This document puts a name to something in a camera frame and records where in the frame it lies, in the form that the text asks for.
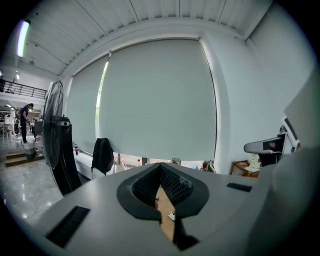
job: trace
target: mesh grille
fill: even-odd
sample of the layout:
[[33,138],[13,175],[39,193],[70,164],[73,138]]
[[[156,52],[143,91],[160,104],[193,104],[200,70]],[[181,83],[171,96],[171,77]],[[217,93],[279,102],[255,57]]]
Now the mesh grille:
[[192,183],[169,170],[164,168],[161,169],[161,186],[170,202],[175,207],[192,194]]
[[154,207],[156,194],[160,186],[161,173],[154,169],[147,175],[138,179],[132,186],[132,192],[136,198],[145,204]]

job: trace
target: standing fan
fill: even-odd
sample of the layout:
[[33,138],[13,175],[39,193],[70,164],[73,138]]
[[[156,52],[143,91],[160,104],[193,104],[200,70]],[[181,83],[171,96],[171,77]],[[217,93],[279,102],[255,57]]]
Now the standing fan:
[[72,145],[72,125],[62,115],[64,87],[52,84],[43,107],[42,141],[47,165],[61,193],[65,196],[81,186]]
[[46,162],[51,168],[58,164],[61,144],[61,118],[63,105],[63,85],[57,81],[46,98],[43,109],[43,149]]

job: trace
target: black vent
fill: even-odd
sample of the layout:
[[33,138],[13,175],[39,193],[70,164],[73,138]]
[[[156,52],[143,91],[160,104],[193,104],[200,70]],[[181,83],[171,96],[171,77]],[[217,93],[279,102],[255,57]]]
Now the black vent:
[[88,208],[74,207],[46,238],[60,247],[65,247],[89,212]]
[[176,207],[192,194],[192,182],[166,168],[161,169],[161,186],[172,205]]

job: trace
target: roller blind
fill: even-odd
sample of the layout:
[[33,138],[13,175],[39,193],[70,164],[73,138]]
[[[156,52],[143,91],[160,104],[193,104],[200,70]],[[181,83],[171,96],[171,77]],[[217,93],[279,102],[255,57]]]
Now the roller blind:
[[67,99],[65,113],[72,124],[72,141],[91,154],[96,142],[98,90],[107,61],[108,57],[103,57],[75,75]]
[[103,81],[99,126],[115,152],[212,159],[214,89],[200,43],[160,40],[114,52]]

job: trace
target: black backpack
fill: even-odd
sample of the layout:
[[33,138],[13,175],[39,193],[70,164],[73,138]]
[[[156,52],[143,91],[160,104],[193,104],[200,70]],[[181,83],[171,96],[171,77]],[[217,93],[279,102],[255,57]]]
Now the black backpack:
[[92,157],[91,174],[94,168],[106,175],[114,164],[114,151],[107,138],[97,138]]

